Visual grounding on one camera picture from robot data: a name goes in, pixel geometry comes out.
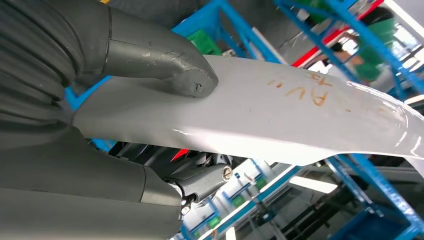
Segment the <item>blue steel beam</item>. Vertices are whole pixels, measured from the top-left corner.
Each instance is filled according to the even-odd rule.
[[[364,205],[366,208],[370,208],[372,213],[377,213],[382,216],[380,210],[373,203],[373,201],[367,196],[367,194],[358,186],[358,184],[352,179],[352,177],[346,172],[343,166],[338,162],[335,157],[329,157],[325,160],[330,169],[343,181],[344,184],[350,189],[355,197]]]
[[[387,49],[382,41],[376,37],[369,29],[360,21],[358,21],[344,6],[344,1],[338,0],[325,0],[325,2],[332,7],[337,14],[350,25],[363,39],[366,40],[373,49],[384,58],[387,63],[400,72],[410,83],[420,92],[424,93],[424,81],[422,81],[415,74],[409,72],[408,69],[402,66],[402,63]]]
[[[318,14],[321,16],[324,16],[326,18],[332,18],[334,20],[341,20],[341,18],[339,16],[337,16],[336,14],[332,13],[332,12],[327,12],[324,10],[321,10],[319,8],[316,7],[312,7],[312,6],[308,6],[305,4],[301,4],[292,0],[280,0],[281,4],[284,4],[288,7],[295,7],[297,9],[304,9],[306,10],[308,13],[313,13],[313,14]]]
[[[322,38],[313,33],[309,26],[300,21],[299,18],[286,5],[281,3],[285,1],[286,0],[275,0],[275,3],[279,6],[279,9],[290,20],[292,20],[321,49],[325,55],[327,55],[331,62],[336,65],[349,80],[355,83],[360,83],[361,81],[345,65],[343,65],[343,63],[334,55],[334,52],[322,42]]]
[[[267,62],[282,64],[270,49],[259,39],[258,36],[252,31],[252,27],[239,15],[239,13],[227,2],[227,0],[215,0],[221,7],[222,11],[227,15],[229,20],[234,25],[234,28],[244,34],[255,47],[262,53]]]
[[[351,154],[365,174],[374,182],[374,184],[384,193],[384,195],[393,203],[393,205],[405,216],[411,223],[411,226],[424,234],[424,222],[409,203],[399,194],[399,192],[379,173],[374,165],[362,154]]]

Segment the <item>blue metal rack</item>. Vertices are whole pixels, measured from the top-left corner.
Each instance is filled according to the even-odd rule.
[[[323,38],[327,35],[329,29],[333,26],[335,21],[342,20],[347,23],[352,29],[354,29],[359,35],[366,40],[367,45],[373,47],[373,49],[380,54],[380,56],[386,60],[388,64],[391,65],[393,78],[395,81],[394,91],[390,93],[392,96],[398,97],[401,101],[406,99],[406,93],[401,87],[401,81],[397,76],[397,73],[401,73],[406,81],[409,81],[414,88],[419,93],[424,93],[424,81],[419,79],[414,73],[411,73],[409,69],[405,69],[402,66],[402,63],[393,56],[391,51],[385,47],[385,45],[374,35],[372,34],[366,26],[364,26],[360,21],[352,15],[348,9],[352,4],[357,2],[356,0],[325,0],[328,6],[330,6],[334,12],[333,13],[323,13],[321,9],[315,9],[310,6],[305,6],[298,4],[292,0],[274,0],[275,4],[279,9],[291,19],[321,50],[328,58],[336,65],[348,79],[353,82],[359,83],[360,80],[344,65],[349,59],[345,62],[341,62],[324,43]],[[320,14],[326,16],[327,18],[332,18],[332,22],[326,30],[321,34],[316,34],[312,32],[310,27],[304,22],[300,21],[297,15],[292,11],[293,8],[304,9],[307,12]],[[326,160],[329,167],[334,171],[334,173],[339,176],[346,186],[352,191],[356,198],[364,205],[366,213],[362,213],[357,217],[353,223],[359,223],[358,219],[363,219],[364,216],[373,214],[379,218],[384,217],[384,213],[381,211],[379,206],[376,206],[371,199],[365,194],[365,192],[353,181],[353,179],[344,171],[341,163],[348,165],[352,170],[358,173],[363,180],[365,180],[371,186],[376,187],[381,193],[383,193],[388,200],[390,200],[393,205],[397,208],[400,216],[407,220],[408,225],[401,231],[397,236],[397,240],[409,240],[413,239],[419,234],[424,234],[424,222],[417,215],[414,209],[403,199],[403,197],[389,184],[387,180],[376,170],[373,164],[361,154],[352,154],[349,157],[345,155],[339,155],[337,157],[330,157]]]
[[[274,0],[275,4],[279,9],[290,19],[292,20],[321,50],[328,58],[336,65],[346,77],[356,83],[360,83],[360,80],[344,65],[349,59],[345,62],[340,61],[324,43],[323,38],[328,33],[329,29],[333,26],[335,21],[343,21],[348,24],[352,29],[354,29],[361,38],[365,39],[367,45],[372,47],[386,62],[391,65],[393,78],[395,82],[395,91],[391,91],[392,96],[399,98],[401,101],[404,101],[406,98],[405,91],[401,88],[401,82],[397,76],[397,73],[401,73],[404,78],[409,81],[413,87],[419,92],[424,93],[424,81],[418,78],[414,73],[410,72],[409,69],[406,69],[402,66],[402,63],[391,53],[389,49],[379,40],[367,27],[356,19],[348,9],[358,0],[325,0],[328,6],[330,6],[334,12],[328,13],[321,9],[316,9],[307,5],[299,4],[293,0]],[[307,12],[320,14],[327,18],[331,18],[332,22],[326,30],[321,34],[314,33],[311,28],[300,19],[298,19],[296,13],[293,12],[293,8],[304,9]],[[356,53],[358,54],[365,46],[362,46]]]
[[[409,205],[409,203],[406,202],[405,199],[398,193],[398,191],[396,191],[396,189],[383,177],[383,175],[377,171],[366,156],[355,153],[348,157],[341,154],[336,157],[329,157],[326,160],[326,163],[365,207],[364,212],[361,212],[351,222],[349,222],[347,226],[342,228],[340,232],[331,238],[332,240],[347,239],[347,235],[357,236],[358,229],[363,230],[366,225],[373,226],[367,230],[369,233],[372,229],[376,230],[384,228],[384,226],[391,226],[390,230],[395,231],[387,231],[386,233],[390,232],[390,234],[392,234],[390,237],[393,237],[393,234],[397,234],[396,240],[411,240],[417,235],[424,235],[424,221]],[[384,207],[377,206],[346,173],[342,167],[342,163],[349,166],[370,186],[377,188],[377,190],[379,190],[393,204],[397,211],[393,214]],[[405,222],[406,224],[393,222],[392,220],[387,219],[386,215],[392,215],[392,217],[394,215],[400,220],[399,222]]]

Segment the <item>blue shelving frame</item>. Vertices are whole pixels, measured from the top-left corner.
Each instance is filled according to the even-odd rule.
[[[391,53],[389,49],[372,33],[365,25],[356,19],[348,9],[357,2],[357,0],[325,0],[328,6],[330,6],[334,12],[329,13],[321,9],[316,9],[310,6],[298,4],[293,0],[274,0],[274,3],[279,9],[291,19],[309,38],[314,42],[324,54],[336,65],[346,77],[353,81],[360,83],[360,80],[344,65],[345,62],[341,62],[324,43],[323,38],[327,35],[329,29],[333,26],[335,21],[343,21],[355,30],[363,39],[366,40],[367,45],[373,47],[373,49],[391,66],[393,79],[395,82],[394,91],[390,91],[392,96],[399,98],[401,101],[406,99],[406,93],[401,87],[401,81],[397,76],[397,73],[401,73],[405,81],[409,81],[414,89],[423,94],[424,93],[424,81],[419,79],[414,73],[410,72],[402,66],[402,63]],[[293,9],[304,9],[307,12],[320,14],[327,18],[332,18],[332,22],[326,30],[321,34],[314,33],[311,28],[298,19],[297,15],[293,12]],[[364,205],[365,210],[369,214],[376,214],[379,217],[383,217],[384,214],[380,210],[379,206],[375,205],[373,201],[365,194],[364,191],[353,181],[353,179],[344,171],[342,164],[349,166],[353,171],[357,172],[358,175],[365,180],[371,186],[376,187],[390,202],[393,203],[395,208],[400,213],[402,218],[406,219],[409,226],[396,237],[397,240],[410,240],[415,236],[424,234],[424,222],[417,215],[415,210],[405,201],[405,199],[396,191],[396,189],[390,185],[390,183],[377,171],[373,164],[368,158],[362,154],[351,154],[350,157],[345,155],[338,155],[336,157],[330,157],[326,160],[327,164],[334,171],[334,173],[342,179],[346,186],[352,191],[356,198]]]
[[[404,101],[406,99],[406,93],[401,87],[401,81],[396,75],[397,73],[401,73],[406,79],[406,81],[409,81],[418,93],[424,93],[424,81],[420,79],[416,74],[410,72],[409,69],[404,68],[402,66],[401,61],[399,61],[392,54],[392,52],[387,49],[387,47],[385,47],[381,40],[379,40],[372,32],[370,32],[370,30],[367,29],[367,27],[362,22],[358,21],[356,17],[348,11],[349,7],[357,1],[358,0],[325,0],[328,6],[330,6],[334,10],[333,13],[323,13],[324,11],[321,9],[316,9],[307,5],[299,4],[293,0],[274,0],[274,3],[290,20],[292,20],[304,32],[305,35],[309,37],[312,42],[314,42],[321,49],[321,51],[325,55],[328,56],[331,62],[336,65],[349,80],[356,83],[361,82],[345,66],[345,63],[347,63],[350,59],[345,62],[340,61],[334,55],[334,52],[323,43],[325,35],[332,28],[335,21],[343,21],[352,29],[354,29],[363,39],[366,40],[366,45],[372,47],[391,66],[395,87],[394,91],[388,92],[389,94],[400,99],[401,101]],[[293,12],[294,8],[303,9],[310,13],[323,15],[325,17],[331,18],[332,22],[326,30],[324,30],[320,34],[316,34],[306,23],[302,22],[297,17],[297,14]],[[354,55],[357,55],[362,49],[364,49],[364,47],[366,46],[362,46]]]

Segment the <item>ceiling light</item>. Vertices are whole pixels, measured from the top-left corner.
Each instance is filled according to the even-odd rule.
[[[325,194],[331,193],[334,189],[337,188],[336,184],[324,182],[324,181],[317,181],[301,176],[294,176],[289,181],[291,184],[298,185],[301,187],[305,187],[308,189],[320,191]]]
[[[413,104],[413,103],[419,102],[421,100],[424,100],[424,95],[423,94],[422,95],[411,97],[409,99],[406,99],[405,100],[405,103],[406,104]]]

